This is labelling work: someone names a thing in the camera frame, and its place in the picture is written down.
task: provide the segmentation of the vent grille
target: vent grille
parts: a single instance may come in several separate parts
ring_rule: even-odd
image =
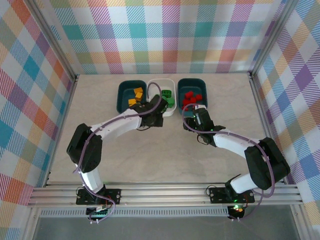
[[[126,207],[116,208],[113,217],[225,217],[227,206],[206,207]],[[87,217],[85,208],[43,208],[41,218]]]

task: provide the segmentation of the beige tabletop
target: beige tabletop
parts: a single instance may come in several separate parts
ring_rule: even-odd
[[[182,78],[205,81],[208,111],[215,125],[250,138],[264,137],[247,74],[121,74],[81,75],[58,144],[49,182],[79,182],[66,153],[76,127],[102,123],[118,115],[118,86],[125,80]],[[246,174],[246,160],[225,149],[197,142],[197,134],[183,129],[178,108],[165,117],[163,127],[129,131],[104,143],[98,167],[104,182],[225,182]]]

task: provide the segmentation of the plaid wallpaper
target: plaid wallpaper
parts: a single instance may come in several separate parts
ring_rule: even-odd
[[[0,0],[0,240],[19,237],[71,86],[23,0]]]
[[[75,72],[153,74],[247,72],[286,0],[37,2]]]
[[[300,0],[258,73],[276,142],[320,236],[320,0]]]

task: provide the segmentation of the plaid wall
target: plaid wall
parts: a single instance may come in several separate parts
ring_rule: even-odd
[[[23,0],[0,0],[0,240],[19,237],[71,85]]]
[[[75,72],[153,74],[247,72],[286,0],[37,2]]]
[[[320,235],[320,0],[300,0],[258,73],[276,142]]]

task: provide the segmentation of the dark teal tray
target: dark teal tray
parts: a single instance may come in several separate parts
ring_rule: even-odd
[[[207,88],[206,83],[200,78],[183,78],[178,82],[178,108],[180,114],[182,114],[183,100],[185,99],[185,94],[189,91],[193,92],[193,96],[197,94],[202,95],[202,100],[199,101],[199,104],[205,105],[208,107],[207,99]],[[193,117],[192,111],[185,111],[184,115],[186,117]]]
[[[145,102],[147,99],[147,84],[144,81],[128,80],[120,83],[118,87],[118,98],[116,101],[116,110],[118,113],[122,114],[129,108],[128,100],[136,97],[134,89],[137,88],[143,89],[142,102]]]

